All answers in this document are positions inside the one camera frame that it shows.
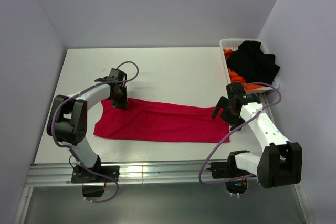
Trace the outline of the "red t shirt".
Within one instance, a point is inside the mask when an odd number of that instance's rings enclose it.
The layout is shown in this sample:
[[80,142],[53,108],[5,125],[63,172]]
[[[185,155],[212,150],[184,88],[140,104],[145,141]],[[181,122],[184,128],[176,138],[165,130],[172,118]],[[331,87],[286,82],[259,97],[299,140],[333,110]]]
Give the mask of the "red t shirt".
[[178,105],[129,98],[127,109],[108,100],[95,124],[94,135],[112,140],[218,143],[229,133],[220,118],[212,119],[213,107]]

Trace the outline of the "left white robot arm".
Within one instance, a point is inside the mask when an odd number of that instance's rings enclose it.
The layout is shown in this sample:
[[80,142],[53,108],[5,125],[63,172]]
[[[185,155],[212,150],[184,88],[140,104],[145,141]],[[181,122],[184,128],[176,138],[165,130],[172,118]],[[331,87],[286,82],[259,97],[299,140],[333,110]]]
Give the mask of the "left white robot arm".
[[67,148],[78,162],[79,172],[91,182],[102,176],[101,159],[91,148],[87,135],[88,111],[108,99],[112,105],[125,109],[127,75],[113,73],[98,78],[94,85],[73,95],[57,95],[52,103],[47,123],[47,134],[55,144]]

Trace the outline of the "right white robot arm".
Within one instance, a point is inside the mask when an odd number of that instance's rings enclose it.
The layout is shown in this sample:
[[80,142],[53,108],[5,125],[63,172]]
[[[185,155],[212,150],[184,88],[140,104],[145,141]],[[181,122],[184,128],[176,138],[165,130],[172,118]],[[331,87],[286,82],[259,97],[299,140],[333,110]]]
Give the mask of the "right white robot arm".
[[229,178],[252,174],[263,188],[301,182],[301,145],[289,141],[277,129],[255,94],[221,97],[212,113],[213,119],[217,116],[231,126],[231,131],[248,125],[262,149],[260,156],[246,150],[231,152],[224,165]]

